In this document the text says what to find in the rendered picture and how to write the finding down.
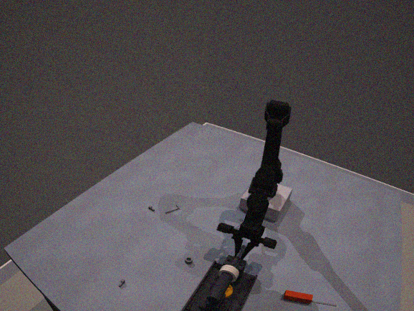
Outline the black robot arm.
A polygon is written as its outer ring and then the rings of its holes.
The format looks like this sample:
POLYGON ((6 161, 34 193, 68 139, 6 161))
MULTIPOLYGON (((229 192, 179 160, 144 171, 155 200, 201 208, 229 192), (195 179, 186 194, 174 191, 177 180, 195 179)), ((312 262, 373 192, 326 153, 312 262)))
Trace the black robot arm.
MULTIPOLYGON (((280 183, 283 176, 279 157, 282 128, 289 123, 291 107, 289 103, 271 100, 266 103, 264 119, 266 121, 266 141, 261 160, 261 167, 256 172, 249 187, 250 197, 247 199, 249 213, 265 217, 269 206, 269 198, 276 195, 277 183, 280 183), (253 189, 253 190, 252 190, 253 189)), ((251 220, 248 216, 240 225, 238 234, 252 240, 255 236, 261 238, 265 230, 262 221, 251 220)))

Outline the white cylindrical rod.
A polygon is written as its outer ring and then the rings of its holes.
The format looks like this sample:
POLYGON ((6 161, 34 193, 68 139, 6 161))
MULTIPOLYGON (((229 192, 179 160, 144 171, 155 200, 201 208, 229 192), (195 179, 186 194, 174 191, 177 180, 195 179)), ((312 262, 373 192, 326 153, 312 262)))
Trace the white cylindrical rod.
POLYGON ((241 255, 244 253, 245 248, 246 248, 246 246, 243 245, 236 256, 240 258, 241 255))

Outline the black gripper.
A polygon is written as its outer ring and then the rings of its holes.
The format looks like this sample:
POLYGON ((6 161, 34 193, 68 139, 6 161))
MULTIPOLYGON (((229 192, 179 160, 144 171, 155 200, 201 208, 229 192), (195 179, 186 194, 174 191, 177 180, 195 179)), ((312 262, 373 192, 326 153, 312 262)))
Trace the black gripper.
MULTIPOLYGON (((247 219, 248 216, 251 216, 251 220, 257 222, 258 220, 262 221, 264 220, 264 217, 261 217, 259 215, 255 215, 249 212, 246 212, 246 216, 244 221, 247 219)), ((234 227, 232 225, 229 224, 224 224, 224 223, 220 223, 217 226, 217 231, 219 232, 224 232, 224 233, 228 233, 228 234, 233 234, 233 236, 231 237, 234 241, 235 241, 235 257, 238 254, 238 252, 241 249, 241 245, 243 242, 243 239, 241 238, 246 238, 244 236, 241 236, 238 234, 239 230, 238 229, 234 229, 234 227)), ((246 248, 244 250, 244 253, 241 255, 241 259, 244 259, 244 257, 254 248, 254 247, 258 247, 259 244, 264 244, 265 247, 268 248, 272 248, 274 249, 276 246, 277 241, 275 239, 270 239, 265 237, 263 238, 259 238, 257 236, 254 237, 254 239, 250 240, 251 242, 248 242, 248 244, 246 245, 246 248)))

